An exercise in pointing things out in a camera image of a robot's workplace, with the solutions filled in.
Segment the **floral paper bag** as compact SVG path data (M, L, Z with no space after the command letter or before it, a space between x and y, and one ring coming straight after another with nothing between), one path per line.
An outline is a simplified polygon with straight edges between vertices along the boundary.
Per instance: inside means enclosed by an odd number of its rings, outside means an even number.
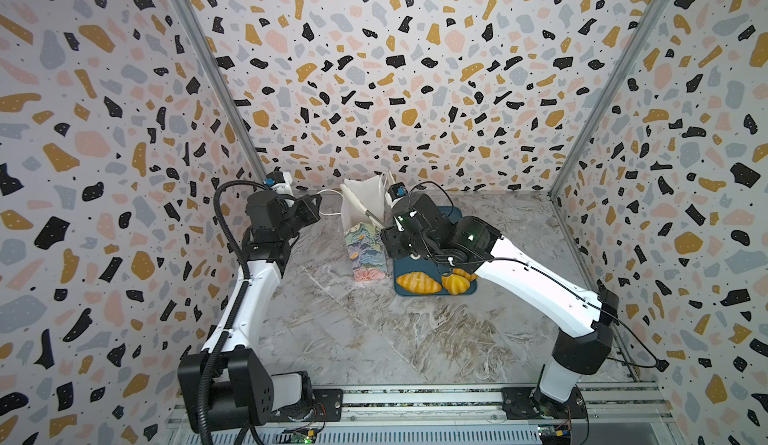
M356 196L383 223L385 222L386 179L375 175L364 180L344 179L336 189L322 190L340 198L338 211L321 211L322 217L341 220L344 242L355 282L365 283L388 276L387 259L381 239L383 229L375 227L350 199Z

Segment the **shell shaped bread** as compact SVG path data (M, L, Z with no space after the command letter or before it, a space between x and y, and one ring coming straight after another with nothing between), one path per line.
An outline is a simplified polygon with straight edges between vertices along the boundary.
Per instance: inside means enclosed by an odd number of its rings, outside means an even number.
M460 268L454 268L452 270L452 274L460 276L460 277L463 277L468 282L473 282L473 281L475 281L478 278L478 276L476 274L470 274L470 273L468 273L468 272L466 272L466 271L464 271L463 269L460 269Z
M471 282L462 275L450 274L441 277L442 287L450 295L461 295L467 292Z

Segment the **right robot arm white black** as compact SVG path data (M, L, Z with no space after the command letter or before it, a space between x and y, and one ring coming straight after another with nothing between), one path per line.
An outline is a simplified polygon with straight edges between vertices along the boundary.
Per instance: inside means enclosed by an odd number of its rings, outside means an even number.
M538 407L564 405L577 382L596 374L613 348L618 298L594 292L549 270L501 230L455 206L440 207L426 193L392 177L346 180L342 216L354 242L370 228L394 265L397 291L407 295L462 295L487 280L511 292L558 327L552 353L532 393Z

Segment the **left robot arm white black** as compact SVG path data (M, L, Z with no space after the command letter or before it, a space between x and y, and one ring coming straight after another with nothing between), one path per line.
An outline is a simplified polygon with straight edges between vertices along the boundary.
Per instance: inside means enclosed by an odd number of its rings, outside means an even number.
M221 196L237 184L224 183L212 199L239 266L235 288L201 350L183 357L177 371L190 427L203 444L213 443L214 433L226 430L237 431L235 441L241 444L271 420L301 422L316 414L308 374L270 374L256 347L292 249L301 230L319 221L322 199L317 194L294 197L250 182L250 225L236 239L224 218Z

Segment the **croissant shaped bread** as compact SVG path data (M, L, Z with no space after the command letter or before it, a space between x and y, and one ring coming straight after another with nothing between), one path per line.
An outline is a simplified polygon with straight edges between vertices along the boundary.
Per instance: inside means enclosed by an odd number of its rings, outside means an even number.
M442 290L441 284L424 272L411 272L398 276L396 284L416 295L436 294Z

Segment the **teal rectangular tray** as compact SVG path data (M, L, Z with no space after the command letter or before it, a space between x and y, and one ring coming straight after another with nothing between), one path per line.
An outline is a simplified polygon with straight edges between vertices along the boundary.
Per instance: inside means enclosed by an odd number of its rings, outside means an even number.
M443 214L447 214L449 216L449 219L452 221L452 223L457 223L462 218L462 212L459 208L454 208L453 211L451 211L450 206L438 206L439 210ZM394 291L396 294L400 296L405 297L427 297L427 296L449 296L449 291L445 290L444 288L441 288L441 290L435 290L435 293L431 294L419 294L411 292L402 286L397 282L397 279L403 275L407 275L410 273L423 273L427 275L430 279L436 281L439 285L442 285L442 278L443 275L441 275L441 268L439 268L435 263L419 259L419 260L413 260L410 257L402 258L394 260L393 263L393 274L394 274ZM477 281L472 280L469 282L469 287L467 290L465 290L460 295L471 295L475 293L477 290Z

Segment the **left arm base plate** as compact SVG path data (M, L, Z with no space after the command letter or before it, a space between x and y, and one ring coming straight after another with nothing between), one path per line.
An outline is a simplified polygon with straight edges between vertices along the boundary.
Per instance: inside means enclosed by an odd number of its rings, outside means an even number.
M344 392L341 388L320 388L302 393L299 401L273 412L269 423L332 423L341 420Z

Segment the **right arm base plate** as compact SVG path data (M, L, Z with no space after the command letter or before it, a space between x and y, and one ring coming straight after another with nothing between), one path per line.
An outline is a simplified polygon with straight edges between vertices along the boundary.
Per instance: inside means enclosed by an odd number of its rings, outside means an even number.
M565 402L558 402L534 386L501 389L502 410L508 420L586 419L586 402L578 387L571 390Z

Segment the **left corner aluminium post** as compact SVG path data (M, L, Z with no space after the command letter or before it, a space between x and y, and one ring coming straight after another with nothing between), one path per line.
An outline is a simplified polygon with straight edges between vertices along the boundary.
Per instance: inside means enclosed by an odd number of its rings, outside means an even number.
M190 43L199 58L200 65L211 83L211 88L219 99L224 113L233 128L237 142L241 146L249 164L249 170L257 180L263 181L266 176L264 167L244 125L243 118L238 112L234 98L223 79L214 53L208 46L199 20L194 12L194 7L189 0L170 0L170 2L177 12L178 19L189 37Z

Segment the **corner aluminium post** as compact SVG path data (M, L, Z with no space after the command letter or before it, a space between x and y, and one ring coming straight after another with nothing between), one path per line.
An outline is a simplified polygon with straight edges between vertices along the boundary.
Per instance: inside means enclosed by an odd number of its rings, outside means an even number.
M585 126L573 141L573 147L548 192L548 198L551 201L555 201L559 193L565 188L569 174L576 167L581 153L587 148L589 139L596 131L614 96L633 69L634 61L640 55L644 43L646 43L650 33L654 31L654 27L656 27L668 3L670 3L670 0L651 0L650 5L646 7L646 11L641 17L636 31L630 37L628 45L616 62L613 73L606 81L603 91L598 95L598 99L588 115Z
M234 98L223 79L214 53L208 46L199 20L194 12L194 7L189 0L170 0L170 2L177 12L178 19L189 37L190 43L199 58L200 65L211 83L211 88L219 99L224 113L233 128L237 142L241 146L249 164L249 170L257 180L263 181L266 176L264 167L244 125L243 118L238 112Z

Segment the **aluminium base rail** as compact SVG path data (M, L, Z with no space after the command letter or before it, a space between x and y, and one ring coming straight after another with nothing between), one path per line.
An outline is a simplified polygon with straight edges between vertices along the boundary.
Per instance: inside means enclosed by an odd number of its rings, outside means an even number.
M657 386L577 385L587 418L508 420L501 389L522 384L330 385L344 392L339 422L268 423L242 444L682 444ZM235 444L237 431L213 435Z

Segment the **right corner aluminium post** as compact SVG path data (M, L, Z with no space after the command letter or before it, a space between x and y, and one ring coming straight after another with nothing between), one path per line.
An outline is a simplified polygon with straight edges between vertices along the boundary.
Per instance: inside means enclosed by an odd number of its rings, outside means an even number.
M587 148L589 139L596 131L614 96L633 69L634 61L640 55L644 43L646 43L650 33L654 31L654 27L656 27L668 3L670 3L670 0L651 0L650 5L646 7L646 11L641 17L636 31L630 37L628 45L616 62L613 73L606 81L603 91L598 95L598 99L588 115L585 126L573 141L573 147L548 192L548 198L551 201L555 201L559 193L565 188L569 174L576 167L581 153Z

